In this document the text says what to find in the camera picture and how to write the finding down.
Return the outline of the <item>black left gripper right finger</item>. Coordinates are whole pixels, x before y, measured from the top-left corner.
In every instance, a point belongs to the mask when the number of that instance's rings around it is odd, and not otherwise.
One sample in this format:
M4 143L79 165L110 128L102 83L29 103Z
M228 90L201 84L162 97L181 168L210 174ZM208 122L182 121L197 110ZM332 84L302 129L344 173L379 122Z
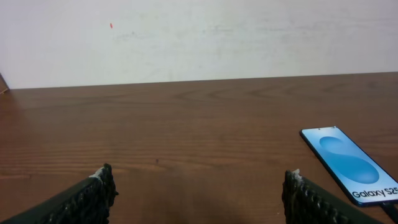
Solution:
M282 188L285 222L288 224L379 223L300 175L299 170L285 172Z

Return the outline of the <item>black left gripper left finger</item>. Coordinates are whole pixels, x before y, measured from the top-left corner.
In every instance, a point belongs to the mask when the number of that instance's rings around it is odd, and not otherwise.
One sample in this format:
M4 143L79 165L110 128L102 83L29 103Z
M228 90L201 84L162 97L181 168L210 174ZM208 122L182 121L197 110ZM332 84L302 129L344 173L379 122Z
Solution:
M2 224L108 224L117 195L112 167L105 163L93 175Z

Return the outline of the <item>blue screen Galaxy smartphone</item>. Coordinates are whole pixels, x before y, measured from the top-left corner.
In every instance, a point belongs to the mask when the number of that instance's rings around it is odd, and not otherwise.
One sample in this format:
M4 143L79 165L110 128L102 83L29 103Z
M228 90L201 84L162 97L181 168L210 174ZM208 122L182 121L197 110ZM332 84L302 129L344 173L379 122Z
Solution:
M340 128L302 129L300 136L353 204L397 203L397 181Z

